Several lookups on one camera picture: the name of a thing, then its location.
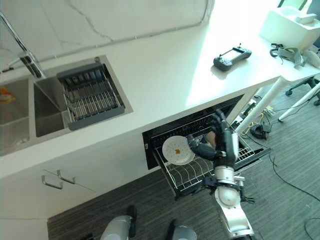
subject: chrome faucet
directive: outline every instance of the chrome faucet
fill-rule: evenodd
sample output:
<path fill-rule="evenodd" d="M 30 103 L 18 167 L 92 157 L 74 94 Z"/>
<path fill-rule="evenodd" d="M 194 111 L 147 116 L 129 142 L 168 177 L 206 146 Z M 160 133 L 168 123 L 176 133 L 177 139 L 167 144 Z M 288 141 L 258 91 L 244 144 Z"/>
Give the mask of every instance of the chrome faucet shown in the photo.
<path fill-rule="evenodd" d="M 0 17 L 8 29 L 9 33 L 13 36 L 14 40 L 18 43 L 20 48 L 22 49 L 22 52 L 17 55 L 18 59 L 11 62 L 9 64 L 9 67 L 11 65 L 15 64 L 17 61 L 21 60 L 23 64 L 26 66 L 26 68 L 32 73 L 33 76 L 35 76 L 38 79 L 45 78 L 45 74 L 36 59 L 36 57 L 33 55 L 33 53 L 26 47 L 26 45 L 22 42 L 21 38 L 18 36 L 14 28 L 11 26 L 11 24 L 6 19 L 5 15 L 0 10 Z"/>

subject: chair wheel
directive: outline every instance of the chair wheel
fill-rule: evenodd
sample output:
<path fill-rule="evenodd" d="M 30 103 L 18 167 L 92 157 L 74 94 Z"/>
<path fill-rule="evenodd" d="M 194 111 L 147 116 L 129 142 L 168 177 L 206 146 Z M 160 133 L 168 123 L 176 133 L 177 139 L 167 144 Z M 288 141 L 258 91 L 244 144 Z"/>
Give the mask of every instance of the chair wheel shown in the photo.
<path fill-rule="evenodd" d="M 319 105 L 320 105 L 320 100 L 314 101 L 314 102 L 313 102 L 313 105 L 319 106 Z"/>
<path fill-rule="evenodd" d="M 292 91 L 291 91 L 291 90 L 286 91 L 286 92 L 285 92 L 285 95 L 286 95 L 286 96 L 292 95 Z"/>

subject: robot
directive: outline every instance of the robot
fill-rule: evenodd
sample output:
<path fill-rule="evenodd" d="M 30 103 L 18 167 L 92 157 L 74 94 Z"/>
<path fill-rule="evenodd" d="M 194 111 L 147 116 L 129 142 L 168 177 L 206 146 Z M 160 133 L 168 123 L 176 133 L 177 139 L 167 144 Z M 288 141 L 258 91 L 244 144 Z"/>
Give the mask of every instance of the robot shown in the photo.
<path fill-rule="evenodd" d="M 254 202 L 245 197 L 242 176 L 235 176 L 235 163 L 238 158 L 238 135 L 232 133 L 222 111 L 212 115 L 212 127 L 209 144 L 187 136 L 188 145 L 198 156 L 212 161 L 214 176 L 203 179 L 203 186 L 211 190 L 221 224 L 229 240 L 255 240 L 254 231 L 241 208 L 243 201 Z M 101 240 L 127 240 L 136 234 L 137 210 L 129 206 L 127 215 L 114 218 L 105 229 Z M 168 228 L 165 240 L 197 240 L 195 231 L 177 224 L 173 220 Z"/>
<path fill-rule="evenodd" d="M 217 110 L 212 119 L 215 141 L 209 141 L 211 146 L 195 140 L 192 135 L 187 137 L 188 145 L 196 155 L 213 162 L 214 176 L 207 176 L 203 185 L 211 189 L 228 239 L 255 240 L 254 231 L 240 205 L 244 201 L 254 203 L 254 199 L 245 197 L 245 178 L 235 176 L 234 170 L 239 152 L 238 135 L 231 132 L 222 111 Z"/>

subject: robot leg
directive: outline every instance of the robot leg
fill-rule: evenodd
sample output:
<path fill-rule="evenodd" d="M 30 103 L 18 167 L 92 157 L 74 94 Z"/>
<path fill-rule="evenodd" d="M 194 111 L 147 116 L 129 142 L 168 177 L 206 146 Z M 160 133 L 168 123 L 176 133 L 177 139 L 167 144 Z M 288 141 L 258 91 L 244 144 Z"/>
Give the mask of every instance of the robot leg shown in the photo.
<path fill-rule="evenodd" d="M 128 215 L 115 217 L 109 222 L 100 240 L 127 240 L 132 219 Z"/>
<path fill-rule="evenodd" d="M 117 216 L 109 222 L 100 240 L 127 240 L 136 235 L 137 210 L 130 205 L 126 210 L 127 215 Z"/>
<path fill-rule="evenodd" d="M 165 240 L 197 240 L 197 234 L 190 227 L 177 224 L 174 219 L 169 225 Z"/>

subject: kitchen counter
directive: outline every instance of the kitchen counter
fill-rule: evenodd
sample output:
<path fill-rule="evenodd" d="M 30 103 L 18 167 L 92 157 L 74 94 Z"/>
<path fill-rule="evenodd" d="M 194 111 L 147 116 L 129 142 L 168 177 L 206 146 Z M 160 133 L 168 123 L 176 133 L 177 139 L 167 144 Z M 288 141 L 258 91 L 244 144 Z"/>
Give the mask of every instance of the kitchen counter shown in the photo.
<path fill-rule="evenodd" d="M 2 156 L 4 178 L 37 164 L 95 145 L 108 146 L 230 98 L 258 89 L 283 76 L 288 81 L 313 76 L 319 69 L 293 64 L 269 55 L 269 43 L 254 31 L 235 34 L 215 24 L 108 45 L 41 63 L 44 70 L 106 55 L 133 112 L 73 131 Z M 213 65 L 213 58 L 234 46 L 252 50 L 247 60 L 227 73 Z M 26 69 L 1 74 L 1 83 L 27 75 Z"/>

